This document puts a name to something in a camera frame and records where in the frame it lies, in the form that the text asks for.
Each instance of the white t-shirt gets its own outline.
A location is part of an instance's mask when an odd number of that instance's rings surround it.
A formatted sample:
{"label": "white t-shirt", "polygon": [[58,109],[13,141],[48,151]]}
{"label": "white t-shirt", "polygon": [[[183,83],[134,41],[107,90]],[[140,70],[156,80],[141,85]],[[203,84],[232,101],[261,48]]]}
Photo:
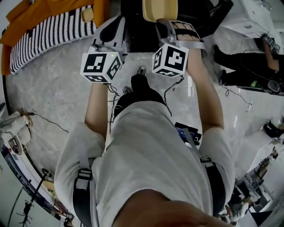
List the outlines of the white t-shirt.
{"label": "white t-shirt", "polygon": [[167,108],[158,102],[131,104],[115,119],[112,141],[104,151],[104,139],[85,124],[70,132],[55,174],[55,190],[75,215],[72,195],[78,175],[79,152],[87,152],[96,188],[91,193],[91,216],[100,227],[111,227],[127,201],[137,191],[152,189],[169,200],[188,202],[212,215],[212,193],[200,156],[211,158],[222,176],[226,202],[233,192],[235,170],[224,131],[208,130],[197,155],[179,137]]}

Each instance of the black shoe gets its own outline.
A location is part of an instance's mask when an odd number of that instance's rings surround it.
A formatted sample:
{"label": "black shoe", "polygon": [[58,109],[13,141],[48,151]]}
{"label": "black shoe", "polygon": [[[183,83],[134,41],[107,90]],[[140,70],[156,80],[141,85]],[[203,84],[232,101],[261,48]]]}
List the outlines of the black shoe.
{"label": "black shoe", "polygon": [[140,74],[140,75],[145,76],[146,75],[146,71],[147,71],[146,66],[139,66],[139,68],[136,70],[136,75]]}
{"label": "black shoe", "polygon": [[125,87],[123,88],[123,93],[124,93],[124,94],[132,93],[132,92],[133,92],[133,90],[132,90],[132,88],[129,87],[129,86],[125,86]]}
{"label": "black shoe", "polygon": [[219,51],[220,49],[219,49],[219,47],[216,45],[216,44],[214,44],[213,46],[212,46],[212,52],[213,52],[213,54],[215,55],[215,53],[217,52],[217,51]]}
{"label": "black shoe", "polygon": [[221,71],[221,77],[220,77],[220,80],[219,80],[220,85],[225,85],[225,84],[222,82],[222,79],[223,79],[226,75],[227,75],[227,72],[226,72],[225,69],[223,69],[223,70]]}

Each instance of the strap buckle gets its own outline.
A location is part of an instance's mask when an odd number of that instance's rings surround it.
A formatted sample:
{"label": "strap buckle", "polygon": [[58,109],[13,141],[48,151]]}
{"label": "strap buckle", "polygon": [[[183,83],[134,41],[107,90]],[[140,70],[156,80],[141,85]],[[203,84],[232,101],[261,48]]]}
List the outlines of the strap buckle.
{"label": "strap buckle", "polygon": [[211,159],[207,158],[207,157],[200,158],[200,162],[203,163],[206,168],[214,166],[214,164],[212,163]]}
{"label": "strap buckle", "polygon": [[89,181],[93,178],[92,171],[87,168],[80,169],[78,172],[78,177],[75,180],[76,189],[87,190]]}

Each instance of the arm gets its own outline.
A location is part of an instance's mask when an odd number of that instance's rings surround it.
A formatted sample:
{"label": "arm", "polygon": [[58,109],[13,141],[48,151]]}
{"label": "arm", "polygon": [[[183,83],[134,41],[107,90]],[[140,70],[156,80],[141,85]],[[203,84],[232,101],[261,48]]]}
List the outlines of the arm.
{"label": "arm", "polygon": [[263,42],[268,67],[272,70],[279,71],[279,61],[273,59],[270,51],[270,45],[265,40]]}
{"label": "arm", "polygon": [[[191,26],[187,24],[176,23],[174,27],[192,30]],[[198,38],[190,35],[178,35],[177,38],[178,40],[199,42]],[[217,127],[224,129],[223,111],[220,99],[210,80],[208,71],[203,64],[201,50],[189,50],[187,71],[196,85],[203,134],[210,128]]]}
{"label": "arm", "polygon": [[93,83],[85,116],[85,124],[93,132],[107,137],[107,85]]}
{"label": "arm", "polygon": [[230,217],[233,217],[233,212],[232,212],[231,208],[228,205],[225,205],[225,208],[226,208],[228,214],[230,215]]}

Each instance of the shoulder strap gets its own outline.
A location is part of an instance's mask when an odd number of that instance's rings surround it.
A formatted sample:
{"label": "shoulder strap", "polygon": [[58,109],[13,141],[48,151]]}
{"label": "shoulder strap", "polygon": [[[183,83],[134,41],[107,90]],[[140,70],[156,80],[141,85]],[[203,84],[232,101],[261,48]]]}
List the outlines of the shoulder strap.
{"label": "shoulder strap", "polygon": [[[189,131],[187,129],[184,129],[184,133],[187,141],[190,143],[195,153],[197,153],[197,155],[200,154]],[[224,182],[216,164],[213,163],[210,158],[201,157],[200,162],[204,164],[207,176],[209,178],[213,199],[213,216],[216,217],[222,211],[226,203],[226,191]]]}
{"label": "shoulder strap", "polygon": [[79,170],[73,190],[73,207],[75,213],[86,227],[92,227],[90,197],[90,181],[92,177],[91,170],[87,168]]}

